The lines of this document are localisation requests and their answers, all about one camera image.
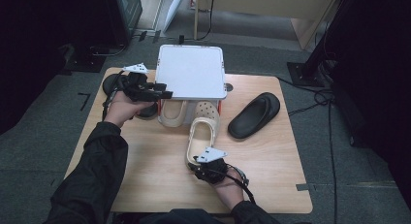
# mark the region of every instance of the beige clog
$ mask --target beige clog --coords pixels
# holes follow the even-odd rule
[[[209,101],[199,102],[191,124],[187,155],[185,157],[185,164],[189,169],[189,164],[200,165],[195,160],[195,156],[202,154],[206,147],[214,146],[219,129],[220,115],[218,110]]]
[[[187,113],[188,101],[163,100],[160,113],[160,122],[168,127],[180,126]]]

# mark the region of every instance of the person's left hand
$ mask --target person's left hand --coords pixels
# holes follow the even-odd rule
[[[111,101],[109,111],[104,121],[111,122],[118,127],[122,127],[124,122],[136,114],[140,114],[142,109],[150,107],[154,102],[133,102],[124,92],[118,91]]]

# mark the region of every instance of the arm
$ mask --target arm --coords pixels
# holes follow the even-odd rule
[[[229,169],[227,174],[238,180],[241,180],[241,176],[233,168]],[[225,177],[223,181],[213,184],[212,187],[217,192],[217,195],[220,198],[221,202],[230,209],[231,215],[234,217],[234,220],[237,224],[279,224],[277,220],[271,217],[262,208],[248,201],[244,201],[242,188],[240,188],[230,178]]]
[[[46,223],[105,223],[127,163],[128,145],[120,136],[123,123],[152,105],[132,102],[117,92],[103,122],[84,144],[78,165],[51,197]]]

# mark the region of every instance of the person's hand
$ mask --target person's hand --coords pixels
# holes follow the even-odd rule
[[[150,107],[153,104],[154,102],[133,102],[124,92],[117,91],[111,101],[109,111],[104,121],[111,122],[121,128],[128,119],[136,114],[140,114],[142,109]]]
[[[241,176],[235,169],[230,168],[227,175],[232,176],[239,181],[242,181]],[[238,186],[232,179],[225,177],[223,181],[211,184],[220,198],[221,202],[230,210],[238,203],[244,201],[244,194],[242,188]]]

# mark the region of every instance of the black cable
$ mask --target black cable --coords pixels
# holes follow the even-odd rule
[[[282,79],[282,78],[280,78],[280,77],[277,77],[277,78],[278,78],[278,80],[283,81],[283,82],[285,82],[285,83],[287,83],[287,84],[289,84],[289,85],[292,85],[293,87],[299,88],[299,89],[301,89],[301,90],[306,90],[306,91],[310,91],[310,92],[314,92],[314,93],[317,92],[317,90],[308,89],[308,88],[305,88],[305,87],[302,87],[302,86],[294,85],[292,82],[287,81],[287,80],[284,80],[284,79]]]
[[[223,174],[223,173],[220,173],[220,172],[218,172],[218,171],[215,171],[215,170],[213,170],[213,169],[206,169],[207,171],[209,171],[209,172],[213,172],[213,173],[217,173],[217,174],[219,174],[219,175],[222,175],[222,176],[225,176],[225,177],[228,177],[228,178],[230,178],[230,179],[232,179],[240,188],[242,188],[243,190],[244,190],[244,192],[248,195],[248,198],[250,199],[250,202],[252,203],[252,204],[254,204],[254,205],[256,205],[256,201],[254,200],[254,195],[251,193],[251,191],[247,188],[247,186],[245,186],[245,184],[243,183],[243,182],[241,182],[241,181],[239,181],[238,179],[236,179],[236,178],[234,178],[234,177],[232,177],[232,176],[229,176],[229,175],[227,175],[227,174]]]
[[[333,83],[333,79],[330,77],[331,70],[335,67],[335,63],[333,62],[332,66],[329,63],[330,60],[324,60],[321,62],[320,72],[321,75],[326,79],[329,84]]]
[[[93,55],[93,56],[117,56],[122,51],[124,51],[124,49],[126,49],[126,46],[122,46],[122,49],[120,49],[119,51],[117,51],[115,53],[107,53],[107,54],[91,53],[91,55]]]
[[[134,35],[132,38],[137,38],[139,36],[140,36],[140,34]],[[155,36],[149,36],[149,35],[146,35],[145,37],[155,38]],[[170,40],[170,41],[178,41],[179,40],[178,38],[171,38],[171,37],[158,37],[158,38],[159,39]],[[203,40],[194,40],[194,38],[184,39],[184,41],[185,42],[206,42],[206,41],[203,41]]]
[[[296,113],[299,113],[299,112],[305,112],[305,111],[311,110],[311,109],[313,109],[317,106],[325,106],[325,105],[329,104],[332,101],[333,97],[327,98],[323,93],[332,93],[332,91],[329,90],[329,89],[322,89],[322,90],[316,91],[315,94],[314,94],[314,101],[315,101],[314,105],[309,106],[307,108],[303,108],[303,109],[295,110],[295,111],[292,111],[292,112],[288,112],[288,115],[292,116],[292,115],[294,115]],[[318,96],[322,97],[324,100],[320,101],[318,99]]]
[[[330,154],[332,157],[332,182],[333,182],[333,192],[334,192],[334,224],[337,221],[338,214],[338,198],[336,193],[336,174],[335,174],[335,162],[332,144],[332,102],[329,102],[329,141],[330,141]]]
[[[118,78],[121,76],[121,74],[123,74],[123,72],[124,72],[124,71],[121,70],[121,71],[115,76],[114,80],[113,80],[112,83],[111,83],[110,92],[108,92],[110,95],[107,96],[106,101],[103,103],[102,120],[104,120],[104,119],[106,118],[107,111],[108,111],[108,109],[109,109],[110,99],[112,99],[112,98],[113,98],[112,96],[115,95],[115,94],[113,94],[113,92],[115,91],[114,86],[115,86],[115,84],[117,83]]]
[[[208,36],[209,32],[211,32],[211,28],[212,28],[212,9],[214,7],[214,0],[211,0],[211,9],[209,11],[209,27],[208,27],[208,31],[206,32],[206,34],[202,37],[199,38],[198,40],[202,40],[204,39],[206,36]]]
[[[241,172],[240,169],[238,169],[237,167],[230,165],[230,164],[226,164],[229,168],[232,168],[234,170],[236,170],[236,172],[241,176],[242,179],[242,183],[245,184],[245,186],[248,186],[248,179],[247,176],[245,175],[245,173]]]

